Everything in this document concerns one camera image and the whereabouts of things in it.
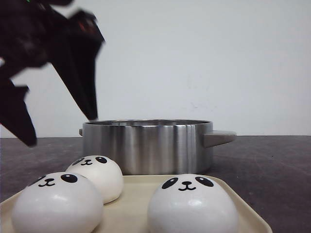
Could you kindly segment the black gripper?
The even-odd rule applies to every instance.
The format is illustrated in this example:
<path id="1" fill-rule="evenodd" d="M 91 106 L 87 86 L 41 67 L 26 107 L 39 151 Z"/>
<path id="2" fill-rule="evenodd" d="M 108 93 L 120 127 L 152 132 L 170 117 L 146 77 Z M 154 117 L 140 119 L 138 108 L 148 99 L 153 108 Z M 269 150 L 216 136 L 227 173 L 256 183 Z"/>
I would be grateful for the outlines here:
<path id="1" fill-rule="evenodd" d="M 0 77 L 10 79 L 27 67 L 47 62 L 44 42 L 65 17 L 51 6 L 70 0 L 2 0 L 0 2 Z M 79 10 L 64 20 L 50 39 L 50 63 L 88 120 L 95 120 L 96 57 L 105 43 L 96 17 Z"/>

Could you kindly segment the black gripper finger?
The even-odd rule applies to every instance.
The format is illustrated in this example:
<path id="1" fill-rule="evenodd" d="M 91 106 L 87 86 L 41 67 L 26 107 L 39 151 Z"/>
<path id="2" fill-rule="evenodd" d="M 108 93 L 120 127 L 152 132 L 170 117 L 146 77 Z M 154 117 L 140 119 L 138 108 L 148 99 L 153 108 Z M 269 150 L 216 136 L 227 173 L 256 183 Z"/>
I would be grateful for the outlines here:
<path id="1" fill-rule="evenodd" d="M 35 128 L 32 124 L 24 98 L 28 86 L 15 86 L 10 79 L 0 83 L 0 123 L 25 145 L 37 144 Z"/>

